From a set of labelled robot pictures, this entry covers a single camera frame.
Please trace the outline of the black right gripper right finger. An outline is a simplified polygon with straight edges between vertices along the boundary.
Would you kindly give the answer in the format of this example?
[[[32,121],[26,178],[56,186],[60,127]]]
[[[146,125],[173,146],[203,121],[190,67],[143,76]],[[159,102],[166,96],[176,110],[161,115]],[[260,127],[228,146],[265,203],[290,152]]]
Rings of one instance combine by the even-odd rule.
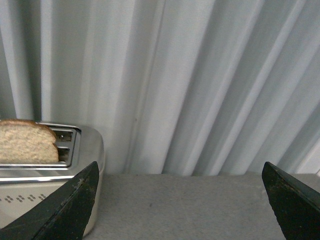
[[[318,240],[320,193],[268,161],[261,177],[285,239]]]

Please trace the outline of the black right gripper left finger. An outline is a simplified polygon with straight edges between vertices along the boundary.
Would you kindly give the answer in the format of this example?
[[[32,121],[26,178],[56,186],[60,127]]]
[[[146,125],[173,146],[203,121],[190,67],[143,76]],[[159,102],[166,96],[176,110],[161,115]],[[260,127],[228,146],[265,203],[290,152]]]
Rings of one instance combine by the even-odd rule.
[[[99,167],[92,162],[0,230],[2,240],[81,240],[92,214]]]

